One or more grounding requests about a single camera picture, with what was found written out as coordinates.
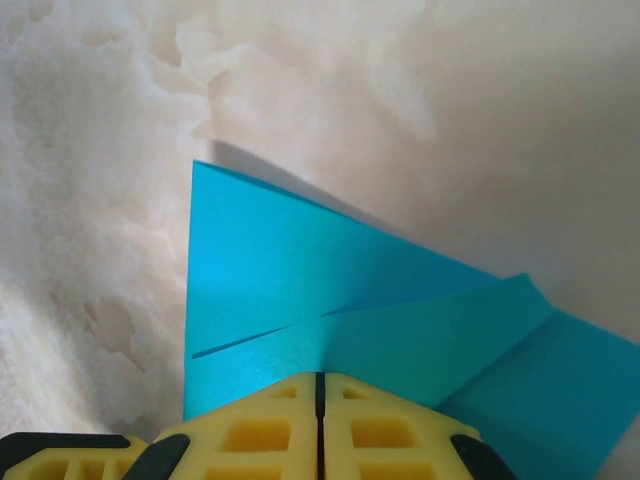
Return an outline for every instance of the white surface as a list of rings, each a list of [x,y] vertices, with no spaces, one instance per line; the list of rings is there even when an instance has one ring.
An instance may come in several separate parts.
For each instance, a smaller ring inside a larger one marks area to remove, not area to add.
[[[635,0],[0,0],[0,433],[179,419],[209,138],[638,341],[639,22]]]

